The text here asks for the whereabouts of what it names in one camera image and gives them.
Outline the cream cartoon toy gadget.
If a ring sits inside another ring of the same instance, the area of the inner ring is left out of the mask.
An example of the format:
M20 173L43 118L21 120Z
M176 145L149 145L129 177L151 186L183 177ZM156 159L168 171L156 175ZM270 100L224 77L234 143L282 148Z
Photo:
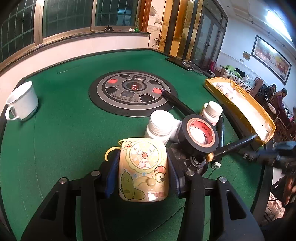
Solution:
M118 193L130 202L156 202L169 193L169 168L166 146L152 138L127 138L118 141L118 147L109 148L108 155L119 150Z

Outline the round mahjong table control panel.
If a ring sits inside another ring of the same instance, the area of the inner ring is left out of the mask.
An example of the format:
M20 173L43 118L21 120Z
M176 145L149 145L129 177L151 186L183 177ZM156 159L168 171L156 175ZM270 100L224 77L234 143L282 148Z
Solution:
M108 113L141 118L153 111L174 106L162 96L167 91L178 97L170 82L152 73L118 70L98 77L89 87L91 101Z

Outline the small white bottle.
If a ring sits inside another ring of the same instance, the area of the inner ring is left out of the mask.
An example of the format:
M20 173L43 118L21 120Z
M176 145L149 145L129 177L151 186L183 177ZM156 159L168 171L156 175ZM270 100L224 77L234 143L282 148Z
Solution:
M174 127L175 118L171 113L164 110L156 110L149 117L144 137L161 141L166 145Z

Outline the black marker purple cap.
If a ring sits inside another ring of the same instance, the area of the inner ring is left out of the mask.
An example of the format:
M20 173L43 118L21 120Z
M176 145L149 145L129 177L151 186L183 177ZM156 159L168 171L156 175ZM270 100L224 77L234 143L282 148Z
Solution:
M184 102L180 101L177 97L172 95L167 90L162 91L162 96L170 103L172 103L182 114L185 116L196 114L191 108L184 104Z

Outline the framed wall painting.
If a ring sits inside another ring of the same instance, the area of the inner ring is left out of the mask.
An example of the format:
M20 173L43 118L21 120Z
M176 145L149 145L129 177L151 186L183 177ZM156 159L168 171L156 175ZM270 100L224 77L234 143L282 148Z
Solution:
M255 36L251 56L268 68L286 86L292 65L262 37Z

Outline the white ceramic mug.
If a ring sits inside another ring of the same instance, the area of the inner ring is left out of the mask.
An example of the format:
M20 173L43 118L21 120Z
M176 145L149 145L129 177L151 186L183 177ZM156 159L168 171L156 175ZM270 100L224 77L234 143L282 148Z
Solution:
M6 104L7 121L28 120L36 112L39 104L33 82L28 81L17 87L7 98Z

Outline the seated person in background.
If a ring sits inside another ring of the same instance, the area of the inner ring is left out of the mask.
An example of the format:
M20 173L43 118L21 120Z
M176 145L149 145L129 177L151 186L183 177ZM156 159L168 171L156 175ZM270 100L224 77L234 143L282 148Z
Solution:
M276 92L270 99L271 112L273 113L273 119L279 115L285 114L285 106L283 104L283 99L287 96L287 90L283 88L282 90Z

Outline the black phone on table edge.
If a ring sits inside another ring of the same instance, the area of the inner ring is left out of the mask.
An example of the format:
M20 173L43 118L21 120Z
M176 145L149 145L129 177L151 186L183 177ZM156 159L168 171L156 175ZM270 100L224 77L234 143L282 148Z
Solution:
M166 60L169 61L170 63L173 63L173 64L187 70L187 71L193 71L192 65L185 60L175 58L175 57L169 57L169 58L166 58Z

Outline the black tape roll red core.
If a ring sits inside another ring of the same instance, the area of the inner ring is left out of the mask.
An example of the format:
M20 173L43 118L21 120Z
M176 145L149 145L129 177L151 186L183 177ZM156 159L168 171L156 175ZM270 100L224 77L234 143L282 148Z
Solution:
M191 156L205 156L218 148L217 130L205 118L190 114L178 128L178 141L181 148Z

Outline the white pill bottle red label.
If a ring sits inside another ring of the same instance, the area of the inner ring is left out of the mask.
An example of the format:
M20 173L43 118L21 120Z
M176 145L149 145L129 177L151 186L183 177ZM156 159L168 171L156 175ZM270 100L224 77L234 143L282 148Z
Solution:
M220 104L214 101L209 101L208 103L204 104L200 115L207 119L213 126L215 126L218 123L222 112L223 109Z

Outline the yellow lined storage box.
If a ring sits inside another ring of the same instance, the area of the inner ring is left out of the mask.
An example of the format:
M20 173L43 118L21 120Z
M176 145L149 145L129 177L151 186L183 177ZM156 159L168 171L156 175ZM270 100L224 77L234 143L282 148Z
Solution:
M276 125L266 110L243 88L233 80L214 77L204 82L204 87L224 104L251 134L258 134L255 139L264 145L273 139Z

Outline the black marker yellow band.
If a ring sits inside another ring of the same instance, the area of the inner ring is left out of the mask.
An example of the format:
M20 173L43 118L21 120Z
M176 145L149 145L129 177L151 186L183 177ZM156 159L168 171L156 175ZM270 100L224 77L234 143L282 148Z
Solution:
M212 162L217 157L223 157L226 156L229 152L234 152L236 150L239 150L240 148L244 148L247 145L249 145L253 140L255 140L258 137L258 134L251 135L249 137L244 137L241 140L237 140L233 143L227 144L223 147L217 148L215 151L209 153L205 160L207 163Z

